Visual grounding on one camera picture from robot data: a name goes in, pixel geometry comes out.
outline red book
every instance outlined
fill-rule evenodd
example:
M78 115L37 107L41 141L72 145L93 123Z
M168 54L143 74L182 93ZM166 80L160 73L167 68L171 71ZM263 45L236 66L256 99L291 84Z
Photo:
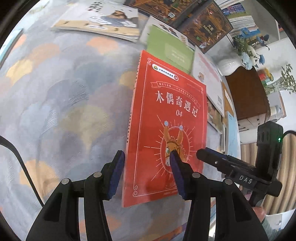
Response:
M202 172L196 151L205 148L206 86L142 51L126 145L122 206L177 194L169 156Z

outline green book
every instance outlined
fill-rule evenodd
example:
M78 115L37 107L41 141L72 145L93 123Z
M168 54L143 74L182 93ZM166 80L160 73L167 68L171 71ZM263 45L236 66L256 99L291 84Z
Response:
M147 52L187 74L191 72L194 51L179 39L154 25L150 27Z
M239 17L245 17L245 16L249 16L250 14L247 14L246 12L241 12L241 13L236 13L236 14L230 14L227 16L228 19L232 19L232 18L239 18Z

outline wooden cabinet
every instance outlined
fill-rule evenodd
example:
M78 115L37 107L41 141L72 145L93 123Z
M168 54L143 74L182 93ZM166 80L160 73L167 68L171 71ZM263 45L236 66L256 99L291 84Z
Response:
M246 70L239 67L225 78L232 95L239 130L253 129L268 121L269 102L255 68Z

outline black cable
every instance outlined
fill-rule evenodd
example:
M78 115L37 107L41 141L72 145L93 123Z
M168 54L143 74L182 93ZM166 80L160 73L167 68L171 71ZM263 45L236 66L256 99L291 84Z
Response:
M282 140L284 139L284 137L287 135L287 134L293 134L293 135L295 135L296 136L296 131L292 131L292 130L290 130L290 131L286 131L284 134L283 134L283 136L282 136Z
M27 168L26 168L26 166L25 166L25 164L24 164L24 162L23 162L23 160L22 160L19 152L15 148L15 146L13 144L11 144L8 140L6 140L2 136L0 136L0 145L5 146L9 150L11 150L13 152L13 154L16 156L16 158L18 159L18 161L19 161L19 163L20 163L20 165L21 165L21 167L22 167L22 169L23 169L23 171L24 171L24 173L25 173L25 175L26 175L26 177L27 177L27 179L28 179L28 181L29 181L29 183L30 183L30 185L31 185L34 193L35 193L36 198L38 199L40 205L43 207L44 206L44 203L42 202L42 200L41 200L41 198L40 198L40 196L39 196L39 194L37 192L37 189L36 189L36 187L35 187L32 179L31 179L31 177L29 175L29 172L28 172L28 170L27 170Z

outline number 04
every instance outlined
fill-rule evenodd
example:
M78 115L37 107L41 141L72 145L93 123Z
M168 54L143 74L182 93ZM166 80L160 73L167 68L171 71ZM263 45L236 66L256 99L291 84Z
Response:
M176 110L176 116L182 116L182 111Z

